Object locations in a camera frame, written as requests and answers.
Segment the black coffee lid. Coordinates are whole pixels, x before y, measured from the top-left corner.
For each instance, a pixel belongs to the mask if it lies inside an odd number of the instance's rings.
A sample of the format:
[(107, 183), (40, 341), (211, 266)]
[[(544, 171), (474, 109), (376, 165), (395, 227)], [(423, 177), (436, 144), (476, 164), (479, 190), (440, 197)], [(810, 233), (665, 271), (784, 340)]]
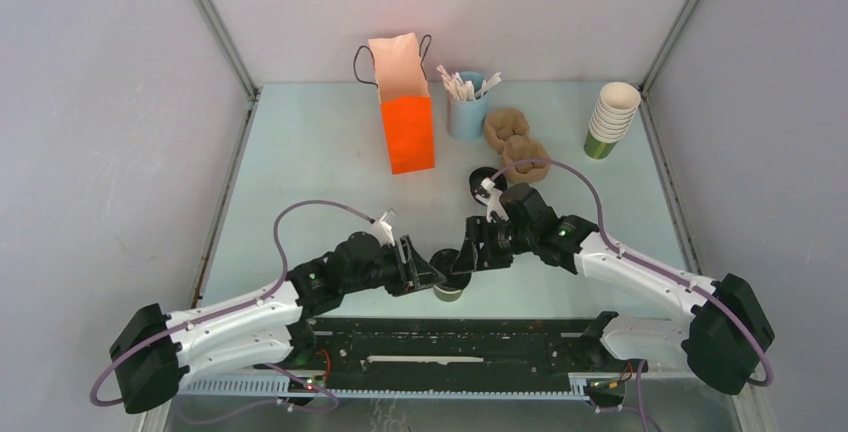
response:
[(445, 276), (445, 281), (436, 285), (436, 288), (444, 292), (463, 291), (471, 281), (470, 273), (459, 273), (453, 271), (454, 263), (459, 256), (457, 249), (441, 249), (433, 254), (429, 263)]

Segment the stack of paper cups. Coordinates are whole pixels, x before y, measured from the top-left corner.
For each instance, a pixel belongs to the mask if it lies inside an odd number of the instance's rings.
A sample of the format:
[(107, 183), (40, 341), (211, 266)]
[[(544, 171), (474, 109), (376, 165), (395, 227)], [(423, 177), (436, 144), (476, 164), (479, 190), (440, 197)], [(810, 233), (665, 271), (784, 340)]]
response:
[(584, 153), (604, 159), (628, 132), (641, 104), (640, 91), (624, 82), (605, 84), (597, 99), (584, 142)]

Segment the orange paper bag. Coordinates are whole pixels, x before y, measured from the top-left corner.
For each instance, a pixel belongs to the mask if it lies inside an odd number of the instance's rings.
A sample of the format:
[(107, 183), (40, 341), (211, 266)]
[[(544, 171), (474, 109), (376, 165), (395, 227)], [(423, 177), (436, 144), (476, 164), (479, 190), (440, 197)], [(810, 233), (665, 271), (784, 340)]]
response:
[[(424, 59), (432, 43), (429, 34), (414, 33), (374, 38), (358, 47), (352, 67), (357, 82), (377, 89), (391, 172), (394, 175), (435, 166), (432, 99)], [(373, 65), (372, 81), (356, 70), (359, 55), (367, 51)]]

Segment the light blue holder cup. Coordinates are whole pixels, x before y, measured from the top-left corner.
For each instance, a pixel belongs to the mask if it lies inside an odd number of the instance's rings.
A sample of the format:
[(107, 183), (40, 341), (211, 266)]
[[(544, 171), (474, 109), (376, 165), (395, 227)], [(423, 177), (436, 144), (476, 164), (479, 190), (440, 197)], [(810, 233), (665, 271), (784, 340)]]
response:
[[(484, 76), (479, 72), (459, 72), (463, 79), (471, 79), (476, 86)], [(488, 113), (489, 95), (474, 101), (460, 101), (448, 94), (447, 131), (457, 140), (473, 141), (483, 135), (483, 122)]]

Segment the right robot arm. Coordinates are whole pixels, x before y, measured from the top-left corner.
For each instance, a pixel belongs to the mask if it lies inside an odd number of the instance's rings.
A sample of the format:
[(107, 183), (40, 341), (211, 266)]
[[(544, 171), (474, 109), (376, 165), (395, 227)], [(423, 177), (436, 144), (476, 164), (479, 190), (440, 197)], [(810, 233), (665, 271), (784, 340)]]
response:
[(591, 368), (606, 370), (619, 359), (676, 362), (727, 395), (755, 382), (760, 355), (775, 333), (743, 278), (728, 274), (715, 280), (668, 269), (613, 242), (591, 221), (557, 215), (527, 184), (500, 191), (486, 180), (482, 188), (487, 213), (467, 218), (463, 244), (444, 270), (448, 277), (507, 269), (515, 256), (531, 253), (546, 265), (611, 284), (667, 312), (659, 320), (602, 313), (599, 332), (581, 344)]

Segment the green paper cup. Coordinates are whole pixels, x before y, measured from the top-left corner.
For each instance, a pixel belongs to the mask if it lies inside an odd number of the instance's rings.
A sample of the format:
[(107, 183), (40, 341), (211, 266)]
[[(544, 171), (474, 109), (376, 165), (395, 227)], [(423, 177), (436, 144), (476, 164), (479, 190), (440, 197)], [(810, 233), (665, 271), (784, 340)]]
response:
[(450, 303), (457, 301), (462, 296), (464, 290), (461, 288), (437, 285), (433, 288), (433, 292), (440, 301)]

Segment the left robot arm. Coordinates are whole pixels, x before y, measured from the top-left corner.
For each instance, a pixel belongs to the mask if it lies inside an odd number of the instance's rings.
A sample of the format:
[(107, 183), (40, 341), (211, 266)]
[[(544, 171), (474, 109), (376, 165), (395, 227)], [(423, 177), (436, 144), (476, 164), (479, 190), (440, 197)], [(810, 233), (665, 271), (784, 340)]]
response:
[(360, 291), (399, 297), (445, 281), (411, 240), (382, 244), (357, 232), (323, 256), (288, 272), (281, 284), (211, 306), (166, 313), (153, 303), (135, 312), (110, 348), (128, 414), (149, 411), (201, 379), (257, 364), (304, 368), (316, 355), (308, 320)]

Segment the stack of black lids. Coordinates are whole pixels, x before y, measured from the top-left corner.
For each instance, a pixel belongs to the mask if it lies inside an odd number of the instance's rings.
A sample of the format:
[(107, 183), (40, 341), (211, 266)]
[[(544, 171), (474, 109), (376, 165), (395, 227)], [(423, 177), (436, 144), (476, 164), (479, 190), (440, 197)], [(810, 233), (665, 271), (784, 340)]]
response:
[[(479, 167), (469, 175), (469, 189), (473, 200), (478, 204), (487, 205), (488, 195), (482, 187), (482, 182), (484, 179), (491, 178), (497, 171), (498, 169), (493, 167)], [(508, 181), (503, 175), (496, 178), (494, 183), (494, 188), (501, 192), (506, 191), (509, 187)]]

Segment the brown pulp cup carrier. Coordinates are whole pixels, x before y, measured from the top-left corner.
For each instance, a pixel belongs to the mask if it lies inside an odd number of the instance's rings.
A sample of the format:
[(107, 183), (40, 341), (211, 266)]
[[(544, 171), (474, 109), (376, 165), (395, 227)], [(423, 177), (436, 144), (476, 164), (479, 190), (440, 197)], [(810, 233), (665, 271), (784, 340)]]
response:
[(544, 180), (550, 170), (544, 146), (530, 136), (530, 127), (525, 115), (516, 108), (503, 108), (490, 112), (483, 122), (483, 135), (488, 145), (501, 157), (503, 165), (520, 160), (532, 162), (510, 167), (504, 172), (513, 183), (533, 184)]

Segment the white stir stick packets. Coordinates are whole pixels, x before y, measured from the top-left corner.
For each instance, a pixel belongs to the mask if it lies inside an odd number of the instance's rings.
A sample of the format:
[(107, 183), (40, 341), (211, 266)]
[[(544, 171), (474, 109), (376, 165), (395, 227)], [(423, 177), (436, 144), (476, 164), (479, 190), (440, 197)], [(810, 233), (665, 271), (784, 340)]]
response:
[(494, 73), (490, 78), (483, 78), (479, 86), (471, 79), (463, 79), (459, 72), (449, 74), (443, 65), (438, 65), (436, 70), (440, 73), (445, 90), (456, 100), (474, 101), (483, 98), (496, 85), (502, 82), (500, 72)]

